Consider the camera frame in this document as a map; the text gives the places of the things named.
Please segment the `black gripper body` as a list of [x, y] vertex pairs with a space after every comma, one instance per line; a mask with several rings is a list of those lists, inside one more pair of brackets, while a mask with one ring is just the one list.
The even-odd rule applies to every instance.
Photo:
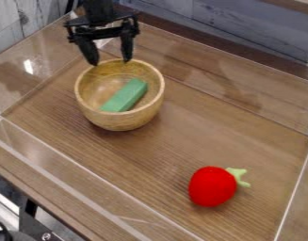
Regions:
[[81, 7], [85, 14], [64, 24], [69, 42], [76, 42], [77, 37], [100, 40], [122, 33], [132, 38], [140, 34], [137, 11], [114, 9], [112, 0], [82, 0]]

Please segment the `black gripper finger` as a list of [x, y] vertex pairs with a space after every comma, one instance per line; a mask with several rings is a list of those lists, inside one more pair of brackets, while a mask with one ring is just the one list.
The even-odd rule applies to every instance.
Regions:
[[97, 46], [94, 45], [94, 43], [90, 40], [88, 40], [86, 38], [84, 38], [81, 36], [76, 36], [76, 45], [77, 45], [80, 52], [82, 53], [82, 56], [84, 56], [86, 62], [90, 65], [97, 66], [98, 65], [98, 50], [97, 50]]
[[128, 62], [133, 52], [132, 25], [129, 21], [121, 23], [121, 57]]

